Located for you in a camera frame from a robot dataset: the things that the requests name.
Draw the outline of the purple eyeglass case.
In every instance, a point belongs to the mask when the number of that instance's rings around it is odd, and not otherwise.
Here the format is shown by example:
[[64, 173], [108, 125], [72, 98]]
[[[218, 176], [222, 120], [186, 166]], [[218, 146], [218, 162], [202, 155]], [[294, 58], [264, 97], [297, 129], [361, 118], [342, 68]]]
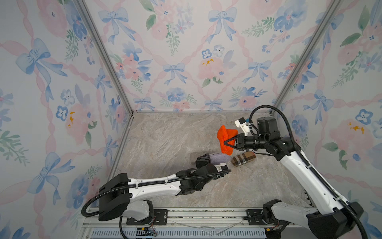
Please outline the purple eyeglass case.
[[225, 153], [210, 153], [210, 162], [214, 165], [222, 163], [228, 163], [231, 160], [231, 156]]

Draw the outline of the plaid eyeglass case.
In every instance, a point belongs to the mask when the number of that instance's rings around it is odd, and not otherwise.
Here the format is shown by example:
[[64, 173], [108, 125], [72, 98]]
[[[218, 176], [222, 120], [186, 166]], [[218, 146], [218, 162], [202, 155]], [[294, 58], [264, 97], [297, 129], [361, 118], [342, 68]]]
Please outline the plaid eyeglass case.
[[245, 152], [240, 155], [234, 156], [231, 160], [234, 166], [242, 166], [256, 159], [254, 152]]

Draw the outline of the orange microfiber cloth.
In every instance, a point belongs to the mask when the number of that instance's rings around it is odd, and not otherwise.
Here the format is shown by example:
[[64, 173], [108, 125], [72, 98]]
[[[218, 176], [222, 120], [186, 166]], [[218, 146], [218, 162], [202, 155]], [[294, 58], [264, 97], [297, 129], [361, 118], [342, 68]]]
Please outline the orange microfiber cloth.
[[238, 135], [238, 130], [236, 129], [226, 129], [224, 125], [220, 127], [217, 132], [217, 139], [219, 140], [221, 152], [227, 155], [233, 154], [233, 148], [230, 146], [226, 146], [224, 142], [228, 139], [233, 138]]

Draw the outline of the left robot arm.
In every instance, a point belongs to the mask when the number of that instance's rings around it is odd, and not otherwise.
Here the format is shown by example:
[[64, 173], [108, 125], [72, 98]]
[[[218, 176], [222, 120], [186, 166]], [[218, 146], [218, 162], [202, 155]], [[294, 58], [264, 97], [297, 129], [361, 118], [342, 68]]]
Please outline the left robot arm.
[[98, 220], [109, 221], [127, 216], [136, 221], [154, 218], [153, 197], [183, 196], [202, 191], [211, 181], [229, 173], [226, 163], [214, 162], [204, 155], [196, 160], [196, 168], [155, 179], [130, 179], [120, 173], [99, 189]]

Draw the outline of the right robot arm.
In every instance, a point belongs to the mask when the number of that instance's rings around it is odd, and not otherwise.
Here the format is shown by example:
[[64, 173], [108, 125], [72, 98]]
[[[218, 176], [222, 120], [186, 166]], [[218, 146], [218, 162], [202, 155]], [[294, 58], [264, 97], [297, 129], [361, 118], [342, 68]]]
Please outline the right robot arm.
[[311, 208], [304, 208], [274, 199], [263, 205], [260, 215], [249, 214], [249, 223], [281, 224], [272, 229], [275, 234], [281, 234], [289, 224], [296, 224], [309, 229], [318, 239], [338, 239], [360, 223], [364, 213], [362, 206], [357, 202], [350, 203], [323, 179], [293, 139], [281, 137], [275, 118], [258, 118], [256, 126], [240, 118], [235, 124], [242, 133], [225, 126], [218, 130], [221, 151], [229, 155], [233, 150], [242, 151], [235, 161], [236, 165], [241, 165], [255, 151], [264, 149], [295, 176], [313, 202]]

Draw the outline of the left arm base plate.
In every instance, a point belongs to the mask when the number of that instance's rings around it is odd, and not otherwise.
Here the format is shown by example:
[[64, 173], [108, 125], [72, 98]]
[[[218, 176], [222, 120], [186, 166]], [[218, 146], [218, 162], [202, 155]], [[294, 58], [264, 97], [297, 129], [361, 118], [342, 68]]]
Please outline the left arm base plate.
[[146, 219], [137, 221], [133, 218], [128, 218], [126, 224], [128, 226], [165, 226], [167, 225], [168, 212], [167, 209], [154, 209]]

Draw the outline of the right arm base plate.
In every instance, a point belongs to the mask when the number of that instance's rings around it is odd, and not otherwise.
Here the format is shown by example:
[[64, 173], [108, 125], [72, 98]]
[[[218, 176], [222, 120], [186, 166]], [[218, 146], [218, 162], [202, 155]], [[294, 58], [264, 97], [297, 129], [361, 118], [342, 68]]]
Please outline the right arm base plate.
[[251, 226], [268, 225], [274, 227], [280, 224], [280, 221], [269, 209], [248, 209], [243, 220], [247, 220]]

